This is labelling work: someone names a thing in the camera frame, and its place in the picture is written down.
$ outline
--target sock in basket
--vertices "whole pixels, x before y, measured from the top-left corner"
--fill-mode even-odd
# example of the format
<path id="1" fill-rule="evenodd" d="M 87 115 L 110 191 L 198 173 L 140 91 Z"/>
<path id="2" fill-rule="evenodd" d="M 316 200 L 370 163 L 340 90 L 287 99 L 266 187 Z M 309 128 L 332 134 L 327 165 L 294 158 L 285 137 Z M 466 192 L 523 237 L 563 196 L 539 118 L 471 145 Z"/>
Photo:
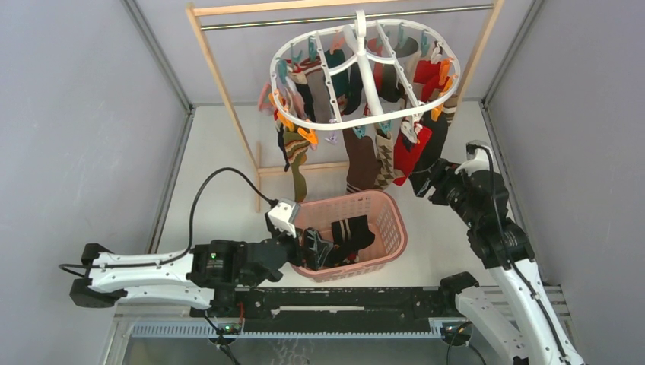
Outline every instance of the sock in basket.
<path id="1" fill-rule="evenodd" d="M 334 248 L 327 255 L 325 266 L 340 266 L 349 256 L 355 256 L 356 252 L 366 249 L 376 237 L 370 231 L 367 223 L 367 215 L 343 219 L 332 222 L 332 235 L 334 237 Z"/>
<path id="2" fill-rule="evenodd" d="M 307 181 L 300 173 L 300 165 L 307 161 L 309 145 L 308 140 L 296 132 L 284 132 L 284 148 L 294 177 L 294 200 L 299 203 L 307 196 Z"/>
<path id="3" fill-rule="evenodd" d="M 305 76 L 307 76 L 307 85 L 313 98 L 313 113 L 316 114 L 317 123 L 329 123 L 332 118 L 332 110 L 329 106 L 329 93 L 325 86 L 325 74 L 320 64 L 320 57 L 313 61 L 305 59 L 300 63 Z"/>
<path id="4" fill-rule="evenodd" d="M 399 136 L 394 144 L 394 168 L 401 171 L 402 177 L 394 179 L 394 183 L 401 186 L 405 183 L 407 176 L 415 169 L 415 165 L 423 152 L 428 140 L 431 138 L 430 129 L 423 127 L 417 134 L 419 143 L 412 144 L 405 135 L 399 131 Z"/>
<path id="5" fill-rule="evenodd" d="M 421 119 L 421 124 L 432 131 L 432 136 L 430 137 L 430 141 L 425 145 L 423 152 L 421 152 L 415 169 L 408 177 L 412 184 L 412 189 L 415 191 L 415 195 L 421 198 L 426 195 L 430 188 L 428 184 L 430 167 L 441 157 L 443 145 L 446 143 L 446 137 L 448 136 L 448 120 L 444 113 L 439 115 L 436 122 L 433 122 L 429 117 L 430 111 L 425 114 L 424 118 Z"/>
<path id="6" fill-rule="evenodd" d="M 379 174 L 376 181 L 374 181 L 374 188 L 385 190 L 389 184 L 397 177 L 402 177 L 403 173 L 394 169 L 394 138 L 392 133 L 387 132 L 387 135 L 375 125 L 377 129 L 377 160 L 380 166 Z"/>
<path id="7" fill-rule="evenodd" d="M 380 171 L 374 155 L 372 138 L 358 138 L 351 128 L 343 129 L 345 150 L 349 157 L 347 172 L 347 193 L 372 189 Z"/>

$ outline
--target pink laundry basket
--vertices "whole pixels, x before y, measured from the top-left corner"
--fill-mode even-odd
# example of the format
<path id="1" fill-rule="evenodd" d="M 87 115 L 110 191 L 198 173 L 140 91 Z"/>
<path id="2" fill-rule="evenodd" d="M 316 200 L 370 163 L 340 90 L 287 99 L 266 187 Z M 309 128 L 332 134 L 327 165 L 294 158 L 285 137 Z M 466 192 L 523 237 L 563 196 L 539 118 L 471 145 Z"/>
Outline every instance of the pink laundry basket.
<path id="1" fill-rule="evenodd" d="M 294 224 L 303 230 L 315 228 L 322 238 L 333 241 L 332 222 L 365 214 L 375 237 L 374 243 L 358 252 L 359 262 L 318 271 L 294 266 L 294 270 L 314 281 L 324 282 L 380 270 L 399 257 L 408 244 L 408 234 L 394 199 L 380 190 L 303 203 Z"/>

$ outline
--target black cable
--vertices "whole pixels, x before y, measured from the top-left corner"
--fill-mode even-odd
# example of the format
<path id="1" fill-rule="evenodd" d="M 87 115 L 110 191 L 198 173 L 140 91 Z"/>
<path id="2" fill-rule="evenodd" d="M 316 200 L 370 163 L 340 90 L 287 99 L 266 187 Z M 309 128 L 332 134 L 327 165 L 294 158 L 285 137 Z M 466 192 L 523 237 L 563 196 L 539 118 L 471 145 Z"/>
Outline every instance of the black cable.
<path id="1" fill-rule="evenodd" d="M 508 249 L 508 245 L 506 242 L 506 237 L 504 235 L 504 228 L 502 227 L 502 219 L 500 215 L 500 210 L 497 207 L 497 196 L 495 195 L 495 172 L 494 172 L 494 167 L 493 167 L 493 157 L 491 156 L 491 152 L 485 148 L 484 146 L 476 146 L 484 150 L 486 153 L 486 156 L 488 157 L 488 170 L 490 171 L 491 175 L 491 194 L 493 195 L 493 207 L 495 208 L 495 216 L 497 218 L 497 228 L 500 231 L 500 239 L 502 240 L 502 247 L 504 248 L 504 252 L 506 253 L 507 260 L 510 263 L 510 266 L 513 268 L 513 270 L 517 273 L 517 276 L 522 280 L 524 285 L 529 289 L 531 292 L 531 298 L 534 299 L 540 310 L 542 311 L 542 314 L 544 315 L 546 322 L 548 323 L 549 329 L 551 329 L 551 334 L 553 335 L 553 339 L 555 340 L 555 344 L 558 346 L 558 351 L 560 352 L 560 355 L 562 356 L 563 359 L 567 358 L 567 353 L 564 351 L 564 347 L 562 346 L 562 343 L 560 342 L 560 336 L 558 336 L 558 332 L 555 330 L 555 325 L 553 324 L 553 321 L 551 320 L 551 317 L 546 311 L 546 308 L 544 304 L 542 303 L 542 300 L 538 296 L 538 292 L 535 291 L 533 286 L 531 285 L 531 282 L 526 279 L 524 274 L 519 270 L 517 265 L 515 264 L 515 260 L 513 260 L 513 257 L 510 254 L 510 251 Z M 566 365 L 570 365 L 569 361 L 565 360 L 564 361 Z"/>
<path id="2" fill-rule="evenodd" d="M 175 262 L 182 257 L 186 256 L 188 252 L 190 252 L 190 249 L 192 248 L 192 231 L 193 231 L 193 221 L 195 218 L 195 209 L 197 208 L 197 202 L 199 201 L 199 197 L 202 196 L 202 192 L 204 191 L 204 188 L 208 185 L 211 180 L 216 177 L 219 173 L 222 173 L 224 171 L 232 171 L 240 176 L 246 181 L 247 184 L 253 189 L 254 192 L 256 192 L 257 195 L 259 195 L 260 198 L 264 199 L 269 206 L 274 207 L 278 201 L 275 199 L 269 199 L 267 198 L 264 194 L 262 194 L 258 188 L 256 188 L 255 185 L 251 182 L 251 180 L 244 175 L 241 171 L 238 169 L 234 169 L 233 167 L 222 167 L 219 170 L 214 171 L 208 177 L 204 182 L 202 183 L 202 186 L 199 187 L 199 190 L 197 191 L 197 194 L 195 194 L 195 198 L 192 201 L 192 206 L 190 207 L 190 216 L 189 216 L 189 222 L 188 222 L 188 246 L 186 249 L 184 249 L 179 255 L 167 259 L 167 260 L 161 260 L 158 264 L 156 262 L 142 262 L 142 263 L 136 263 L 136 264 L 113 264 L 113 265 L 105 265 L 104 267 L 101 267 L 99 265 L 78 265 L 78 264 L 61 264 L 59 265 L 59 268 L 65 272 L 69 272 L 78 276 L 83 277 L 83 275 L 80 275 L 79 273 L 74 273 L 73 271 L 69 270 L 68 268 L 81 268 L 84 270 L 92 269 L 92 268 L 145 268 L 149 266 L 161 266 L 165 264 L 170 264 L 171 262 Z"/>
<path id="3" fill-rule="evenodd" d="M 211 321 L 211 319 L 208 318 L 208 313 L 206 311 L 204 311 L 204 319 L 206 319 L 206 322 L 208 322 L 208 324 L 211 325 L 211 327 L 215 330 L 215 333 L 218 334 L 218 340 L 215 342 L 215 344 L 218 345 L 218 349 L 222 351 L 233 362 L 233 365 L 241 365 L 233 355 L 233 350 L 230 349 L 228 342 L 226 342 L 226 338 L 224 338 L 224 331 L 217 327 Z"/>

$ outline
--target sock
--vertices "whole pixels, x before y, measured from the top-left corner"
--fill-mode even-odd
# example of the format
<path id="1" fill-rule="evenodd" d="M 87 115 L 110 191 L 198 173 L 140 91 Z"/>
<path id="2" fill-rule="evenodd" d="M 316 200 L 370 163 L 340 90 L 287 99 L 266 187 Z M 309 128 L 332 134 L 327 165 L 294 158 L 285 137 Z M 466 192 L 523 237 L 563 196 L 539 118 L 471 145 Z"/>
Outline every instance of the sock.
<path id="1" fill-rule="evenodd" d="M 375 238 L 367 223 L 367 215 L 332 222 L 332 235 L 334 248 L 327 255 L 325 264 L 329 267 L 340 266 L 346 259 L 354 262 L 353 256 L 374 243 Z"/>
<path id="2" fill-rule="evenodd" d="M 343 129 L 343 139 L 349 157 L 347 193 L 372 189 L 380 171 L 372 138 L 365 136 L 359 139 L 349 128 Z"/>
<path id="3" fill-rule="evenodd" d="M 294 200 L 299 203 L 307 196 L 307 181 L 300 173 L 300 165 L 307 161 L 309 145 L 308 140 L 296 132 L 284 132 L 284 149 L 294 177 Z"/>
<path id="4" fill-rule="evenodd" d="M 331 54 L 330 51 L 326 51 L 325 60 L 327 61 L 327 66 L 331 69 L 345 61 L 345 54 L 342 52 L 342 49 L 334 51 L 334 54 Z M 334 94 L 336 94 L 336 99 L 346 97 L 349 89 L 349 73 L 347 70 L 333 75 L 332 85 L 334 85 Z"/>
<path id="5" fill-rule="evenodd" d="M 415 164 L 431 135 L 432 132 L 430 129 L 423 127 L 417 134 L 419 143 L 411 144 L 408 138 L 399 131 L 399 136 L 396 138 L 396 143 L 394 144 L 394 168 L 401 171 L 403 176 L 394 179 L 396 185 L 403 185 L 407 180 L 407 176 L 415 169 Z"/>
<path id="6" fill-rule="evenodd" d="M 363 97 L 363 79 L 358 64 L 349 66 L 349 88 L 347 91 L 347 103 L 343 109 L 344 115 L 350 115 L 358 109 Z"/>
<path id="7" fill-rule="evenodd" d="M 441 157 L 443 145 L 448 136 L 448 121 L 446 115 L 441 113 L 436 122 L 430 118 L 430 111 L 427 111 L 421 118 L 421 124 L 432 131 L 430 140 L 425 145 L 419 157 L 415 169 L 408 177 L 412 184 L 415 195 L 423 197 L 430 186 L 427 184 L 430 178 L 430 167 Z"/>
<path id="8" fill-rule="evenodd" d="M 385 190 L 394 179 L 402 176 L 402 172 L 394 170 L 394 139 L 392 138 L 392 133 L 387 132 L 387 135 L 383 135 L 383 132 L 377 127 L 376 140 L 380 171 L 374 182 L 374 188 Z"/>
<path id="9" fill-rule="evenodd" d="M 329 105 L 329 92 L 325 86 L 325 75 L 320 66 L 320 58 L 316 57 L 311 61 L 306 59 L 300 63 L 307 76 L 307 85 L 313 98 L 313 113 L 316 115 L 317 123 L 329 123 L 332 118 L 332 110 Z"/>

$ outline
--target wooden drying rack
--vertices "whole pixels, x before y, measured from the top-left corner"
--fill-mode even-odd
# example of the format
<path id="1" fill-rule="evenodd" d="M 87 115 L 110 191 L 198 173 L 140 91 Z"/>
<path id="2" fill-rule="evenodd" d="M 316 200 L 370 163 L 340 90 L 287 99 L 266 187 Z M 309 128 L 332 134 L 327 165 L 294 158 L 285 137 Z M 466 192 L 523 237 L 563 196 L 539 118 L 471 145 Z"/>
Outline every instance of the wooden drying rack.
<path id="1" fill-rule="evenodd" d="M 229 5 L 229 6 L 219 6 L 213 8 L 195 8 L 193 3 L 189 3 L 186 6 L 186 14 L 192 29 L 195 32 L 197 41 L 199 43 L 204 57 L 206 58 L 206 63 L 211 69 L 215 83 L 218 86 L 224 105 L 228 111 L 230 118 L 233 120 L 237 133 L 240 135 L 244 149 L 246 150 L 246 155 L 249 158 L 249 161 L 253 165 L 253 169 L 256 172 L 255 180 L 256 186 L 258 189 L 262 188 L 262 178 L 267 176 L 275 176 L 286 173 L 284 167 L 263 167 L 262 166 L 262 149 L 260 142 L 256 142 L 256 155 L 251 150 L 249 142 L 246 140 L 246 135 L 240 124 L 240 119 L 237 116 L 233 101 L 230 99 L 228 89 L 224 83 L 224 79 L 220 73 L 211 47 L 208 45 L 206 40 L 205 31 L 208 30 L 217 30 L 217 29 L 234 29 L 241 27 L 261 27 L 267 25 L 280 25 L 280 24 L 292 24 L 289 21 L 279 21 L 277 24 L 270 24 L 271 22 L 256 22 L 249 24 L 225 24 L 224 26 L 202 26 L 202 22 L 199 20 L 200 17 L 211 17 L 216 15 L 223 14 L 241 14 L 241 13 L 251 13 L 257 11 L 276 11 L 276 10 L 293 10 L 301 8 L 316 8 L 316 7 L 326 7 L 326 6 L 339 6 L 339 5 L 356 5 L 356 4 L 373 4 L 376 2 L 403 2 L 406 0 L 295 0 L 295 1 L 286 1 L 286 2 L 267 2 L 262 4 L 248 4 L 248 5 Z M 410 15 L 410 14 L 434 14 L 434 13 L 448 13 L 455 11 L 480 11 L 483 9 L 488 10 L 487 17 L 484 21 L 484 24 L 481 27 L 479 32 L 479 37 L 472 48 L 472 51 L 469 56 L 468 63 L 466 64 L 463 75 L 460 77 L 461 82 L 459 88 L 457 89 L 458 100 L 457 100 L 457 110 L 459 112 L 459 105 L 462 102 L 464 93 L 468 90 L 468 86 L 472 80 L 473 71 L 477 68 L 477 64 L 481 58 L 481 54 L 484 52 L 488 38 L 491 35 L 493 27 L 497 21 L 497 18 L 500 14 L 500 10 L 504 0 L 492 0 L 492 3 L 489 5 L 475 5 L 475 6 L 462 6 L 462 7 L 452 7 L 452 8 L 439 8 L 439 9 L 427 9 L 423 11 L 402 11 L 398 15 Z M 325 17 L 326 21 L 333 20 L 333 17 Z M 309 19 L 309 20 L 297 20 L 299 23 L 308 23 L 321 21 L 320 19 Z M 307 172 L 312 170 L 339 170 L 346 169 L 349 166 L 349 162 L 328 162 L 328 163 L 311 163 L 304 164 L 300 166 L 301 172 Z M 256 197 L 256 211 L 260 212 L 260 198 Z"/>

